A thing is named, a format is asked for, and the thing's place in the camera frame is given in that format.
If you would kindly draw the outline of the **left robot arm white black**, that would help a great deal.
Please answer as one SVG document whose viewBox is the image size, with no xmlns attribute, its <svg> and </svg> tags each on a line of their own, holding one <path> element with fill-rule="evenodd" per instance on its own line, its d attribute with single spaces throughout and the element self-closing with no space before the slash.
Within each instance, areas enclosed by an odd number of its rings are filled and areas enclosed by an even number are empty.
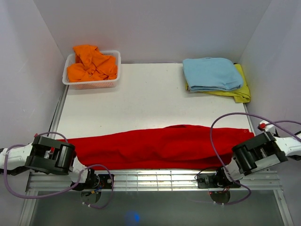
<svg viewBox="0 0 301 226">
<path fill-rule="evenodd" d="M 68 176 L 75 191 L 96 188 L 100 182 L 95 171 L 78 160 L 74 145 L 41 135 L 27 145 L 0 150 L 2 174 L 16 176 L 28 170 Z"/>
</svg>

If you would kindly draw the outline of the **red trousers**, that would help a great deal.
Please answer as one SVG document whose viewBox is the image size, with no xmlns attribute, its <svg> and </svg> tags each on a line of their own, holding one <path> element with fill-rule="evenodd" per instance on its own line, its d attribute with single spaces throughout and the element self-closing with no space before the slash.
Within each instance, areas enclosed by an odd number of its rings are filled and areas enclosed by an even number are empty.
<svg viewBox="0 0 301 226">
<path fill-rule="evenodd" d="M 72 138 L 78 160 L 85 166 L 109 170 L 200 170 L 228 164 L 232 148 L 254 137 L 248 129 L 174 125 L 105 136 Z"/>
</svg>

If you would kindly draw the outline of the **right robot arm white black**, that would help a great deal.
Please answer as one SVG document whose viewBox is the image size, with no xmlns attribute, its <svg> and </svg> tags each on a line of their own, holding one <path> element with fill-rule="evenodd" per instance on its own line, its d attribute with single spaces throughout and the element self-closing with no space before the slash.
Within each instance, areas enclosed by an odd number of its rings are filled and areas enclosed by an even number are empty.
<svg viewBox="0 0 301 226">
<path fill-rule="evenodd" d="M 233 181 L 288 161 L 301 157 L 301 136 L 276 137 L 263 132 L 232 148 L 233 156 L 229 164 L 217 170 L 213 181 L 222 187 L 231 186 Z"/>
</svg>

